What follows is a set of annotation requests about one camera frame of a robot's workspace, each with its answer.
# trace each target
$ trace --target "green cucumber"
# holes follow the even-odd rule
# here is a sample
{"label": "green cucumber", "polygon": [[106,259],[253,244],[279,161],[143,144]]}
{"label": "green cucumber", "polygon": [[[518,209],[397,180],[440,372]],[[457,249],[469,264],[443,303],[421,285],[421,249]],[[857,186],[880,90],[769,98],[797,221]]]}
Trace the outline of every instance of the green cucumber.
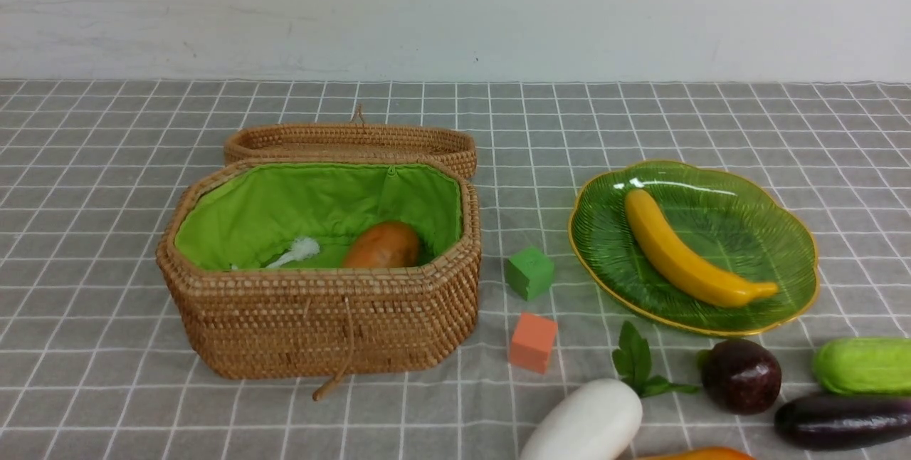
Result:
{"label": "green cucumber", "polygon": [[813,375],[836,394],[911,395],[911,340],[830,340],[813,357]]}

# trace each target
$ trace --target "white wall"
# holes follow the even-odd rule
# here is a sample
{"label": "white wall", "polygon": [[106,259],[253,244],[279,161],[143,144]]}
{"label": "white wall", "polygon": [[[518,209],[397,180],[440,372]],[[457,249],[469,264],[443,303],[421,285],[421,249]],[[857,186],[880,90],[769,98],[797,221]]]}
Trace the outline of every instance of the white wall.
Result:
{"label": "white wall", "polygon": [[0,78],[911,80],[911,0],[0,0]]}

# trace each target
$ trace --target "wicker basket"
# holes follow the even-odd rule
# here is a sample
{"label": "wicker basket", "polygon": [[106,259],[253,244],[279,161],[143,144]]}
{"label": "wicker basket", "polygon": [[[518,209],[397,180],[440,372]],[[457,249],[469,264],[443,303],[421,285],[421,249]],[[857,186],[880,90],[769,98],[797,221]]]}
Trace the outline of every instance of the wicker basket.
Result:
{"label": "wicker basket", "polygon": [[[397,269],[202,271],[175,246],[203,194],[270,162],[426,164],[458,182],[462,236],[429,264]],[[481,232],[473,185],[436,159],[290,156],[234,162],[189,187],[156,251],[189,343],[229,379],[328,376],[319,399],[347,373],[428,369],[452,353],[478,319]]]}
{"label": "wicker basket", "polygon": [[442,162],[466,179],[474,177],[478,168],[475,138],[468,133],[436,127],[366,123],[360,105],[351,123],[276,123],[251,127],[235,132],[224,145],[225,164],[248,158],[327,154],[376,158],[424,155]]}

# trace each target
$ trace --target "white gourd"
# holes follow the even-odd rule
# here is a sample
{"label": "white gourd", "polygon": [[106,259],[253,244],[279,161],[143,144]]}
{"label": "white gourd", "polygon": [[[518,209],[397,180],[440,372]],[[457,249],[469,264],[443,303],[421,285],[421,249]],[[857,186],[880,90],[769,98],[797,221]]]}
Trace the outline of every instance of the white gourd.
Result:
{"label": "white gourd", "polygon": [[588,382],[538,424],[520,460],[614,460],[641,425],[642,401],[626,383]]}

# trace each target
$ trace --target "orange vegetable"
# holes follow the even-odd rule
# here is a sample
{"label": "orange vegetable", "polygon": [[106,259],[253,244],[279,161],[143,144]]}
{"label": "orange vegetable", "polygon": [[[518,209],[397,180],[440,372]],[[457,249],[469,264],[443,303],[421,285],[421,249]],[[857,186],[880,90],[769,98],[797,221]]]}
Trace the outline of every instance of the orange vegetable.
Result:
{"label": "orange vegetable", "polygon": [[648,456],[639,460],[756,460],[749,454],[729,447],[704,447],[685,453]]}
{"label": "orange vegetable", "polygon": [[420,250],[420,239],[409,224],[378,223],[358,236],[342,268],[409,268],[417,264]]}

